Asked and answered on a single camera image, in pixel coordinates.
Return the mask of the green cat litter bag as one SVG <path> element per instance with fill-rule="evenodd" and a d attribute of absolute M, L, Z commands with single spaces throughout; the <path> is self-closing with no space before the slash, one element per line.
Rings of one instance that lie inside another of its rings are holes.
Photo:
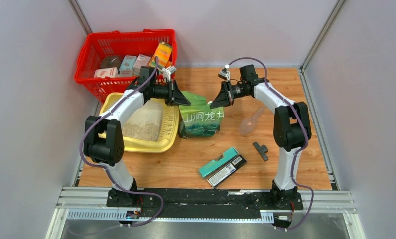
<path fill-rule="evenodd" d="M 189 106 L 180 105 L 181 120 L 178 134 L 181 138 L 207 138 L 213 137 L 221 130 L 221 122 L 224 118 L 224 108 L 210 108 L 211 101 L 207 101 L 202 95 L 188 91 L 182 91 Z"/>

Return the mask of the clear plastic litter scoop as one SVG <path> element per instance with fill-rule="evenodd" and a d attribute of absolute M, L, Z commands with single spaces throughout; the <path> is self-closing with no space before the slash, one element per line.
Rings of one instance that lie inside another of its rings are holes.
<path fill-rule="evenodd" d="M 265 111 L 266 107 L 259 107 L 251 116 L 242 120 L 239 125 L 238 133 L 240 135 L 247 135 L 254 130 L 258 124 L 258 118 Z"/>

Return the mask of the black bag sealing clip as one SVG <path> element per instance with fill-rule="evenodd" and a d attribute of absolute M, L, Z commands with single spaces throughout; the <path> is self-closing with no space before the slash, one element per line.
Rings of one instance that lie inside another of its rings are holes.
<path fill-rule="evenodd" d="M 253 142 L 253 147 L 257 151 L 257 153 L 260 155 L 260 157 L 263 159 L 264 162 L 267 162 L 269 160 L 269 157 L 267 155 L 268 153 L 268 148 L 266 145 L 259 145 L 257 142 Z"/>

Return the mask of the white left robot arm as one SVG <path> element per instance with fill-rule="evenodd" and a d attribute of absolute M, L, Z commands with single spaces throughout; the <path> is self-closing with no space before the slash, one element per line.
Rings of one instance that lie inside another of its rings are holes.
<path fill-rule="evenodd" d="M 167 106 L 190 105 L 171 77 L 175 72 L 174 66 L 161 70 L 141 67 L 139 76 L 126 87 L 113 106 L 99 116 L 88 116 L 85 120 L 85 133 L 79 145 L 81 160 L 91 167 L 102 168 L 112 188 L 120 192 L 120 201 L 128 207 L 138 202 L 139 192 L 122 160 L 122 125 L 152 98 L 163 99 Z"/>

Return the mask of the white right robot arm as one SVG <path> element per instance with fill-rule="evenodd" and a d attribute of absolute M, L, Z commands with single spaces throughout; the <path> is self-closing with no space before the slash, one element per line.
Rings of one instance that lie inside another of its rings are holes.
<path fill-rule="evenodd" d="M 236 98 L 252 96 L 273 112 L 273 136 L 279 147 L 279 164 L 270 201 L 273 206 L 282 209 L 290 203 L 290 194 L 300 187 L 295 175 L 311 136 L 308 106 L 305 102 L 287 98 L 266 76 L 259 77 L 254 65 L 246 65 L 239 70 L 240 81 L 236 84 L 231 83 L 228 65 L 220 70 L 221 88 L 210 107 L 231 106 Z"/>

